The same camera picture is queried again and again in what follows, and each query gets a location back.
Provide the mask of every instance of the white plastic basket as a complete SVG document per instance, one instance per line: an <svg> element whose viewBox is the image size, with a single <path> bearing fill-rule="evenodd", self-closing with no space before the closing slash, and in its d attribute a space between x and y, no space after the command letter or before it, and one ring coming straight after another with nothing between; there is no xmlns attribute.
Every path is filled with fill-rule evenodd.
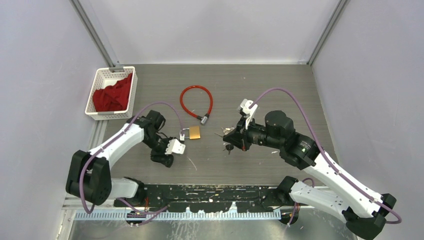
<svg viewBox="0 0 424 240"><path fill-rule="evenodd" d="M126 110L123 111L96 111L93 103L93 94L98 89L104 89L122 80L132 73L131 88L129 90L129 101ZM119 70L110 70L108 67L99 68L94 77L94 82L91 87L90 96L88 97L85 114L92 117L94 120L111 120L111 119L129 119L133 116L134 99L136 97L137 74L133 66L124 66Z"/></svg>

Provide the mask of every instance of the red cable lock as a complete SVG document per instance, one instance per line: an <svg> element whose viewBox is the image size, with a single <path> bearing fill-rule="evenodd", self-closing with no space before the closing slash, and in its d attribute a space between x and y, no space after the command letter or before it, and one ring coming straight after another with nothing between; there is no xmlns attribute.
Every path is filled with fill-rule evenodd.
<svg viewBox="0 0 424 240"><path fill-rule="evenodd" d="M194 114L194 113L192 113L190 110L188 110L187 109L187 107L186 106L184 106L184 102L183 102L183 96L184 96L184 94L188 91L188 90L190 90L190 89L202 89L203 91L205 91L208 95L209 95L209 110L207 111L207 113L202 117L202 116L199 116L199 115L196 115L196 114ZM188 114L190 114L191 116L193 116L193 117L195 117L195 118L197 118L197 119L199 119L200 120L200 124L201 125L205 125L206 124L206 122L208 121L208 119L209 119L209 116L211 115L211 111L212 111L212 106L214 105L214 100L212 99L212 94L211 94L211 92L208 90L208 89L206 89L206 87L204 87L204 86L199 86L199 85L193 85L193 86L189 86L189 87L187 87L186 89L184 89L182 92L181 92L181 95L179 96L179 103L181 104L181 107L182 107L182 109L184 109L184 111L186 111Z"/></svg>

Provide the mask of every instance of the red towel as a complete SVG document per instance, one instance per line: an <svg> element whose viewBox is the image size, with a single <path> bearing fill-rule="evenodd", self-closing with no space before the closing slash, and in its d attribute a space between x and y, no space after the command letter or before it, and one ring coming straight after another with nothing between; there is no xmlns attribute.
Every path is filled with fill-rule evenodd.
<svg viewBox="0 0 424 240"><path fill-rule="evenodd" d="M119 80L113 86L107 86L105 89L97 89L93 94L93 104L97 112L123 111L127 109L130 97L131 79L130 73L122 80Z"/></svg>

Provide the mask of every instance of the gray wooden table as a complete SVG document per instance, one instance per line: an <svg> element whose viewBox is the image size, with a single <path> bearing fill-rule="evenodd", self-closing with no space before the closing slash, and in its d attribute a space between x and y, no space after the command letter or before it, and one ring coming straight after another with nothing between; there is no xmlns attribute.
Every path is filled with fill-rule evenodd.
<svg viewBox="0 0 424 240"><path fill-rule="evenodd" d="M141 143L113 167L112 176L115 178L132 177L151 184L278 185L287 175L300 180L309 177L286 164L276 149L253 145L247 152L235 149L228 155L223 151L222 139L214 134L221 134L221 127L237 123L240 115L236 108L244 98L255 100L273 87L286 88L297 97L324 149L336 159L314 76L308 65L159 64L135 65L135 69L138 85L134 114L149 103L166 101L179 111L185 127L200 125L180 106L180 93L190 85L202 85L211 91L213 109L207 124L200 127L201 138L187 140L185 154L176 155L171 168L152 162L150 149ZM202 90L192 89L184 96L184 103L191 111L203 116L208 110L209 98ZM298 132L311 136L300 111L285 93L271 92L258 102L258 106L257 123L264 124L264 116L269 111L282 110L293 119ZM165 116L165 134L178 136L178 119L168 106L156 105L150 109ZM124 119L110 120L105 140L124 123Z"/></svg>

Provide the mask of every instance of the white panel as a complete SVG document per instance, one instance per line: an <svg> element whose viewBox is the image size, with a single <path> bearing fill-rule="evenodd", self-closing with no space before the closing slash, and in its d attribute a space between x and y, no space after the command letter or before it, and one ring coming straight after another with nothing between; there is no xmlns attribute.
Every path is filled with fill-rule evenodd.
<svg viewBox="0 0 424 240"><path fill-rule="evenodd" d="M306 63L339 0L86 0L123 64Z"/></svg>
<svg viewBox="0 0 424 240"><path fill-rule="evenodd" d="M341 165L397 198L403 223L378 240L424 235L423 13L422 0L350 1L313 65Z"/></svg>
<svg viewBox="0 0 424 240"><path fill-rule="evenodd" d="M106 63L67 0L2 1L0 53L0 239L55 239L72 154L87 149L94 124L90 86Z"/></svg>

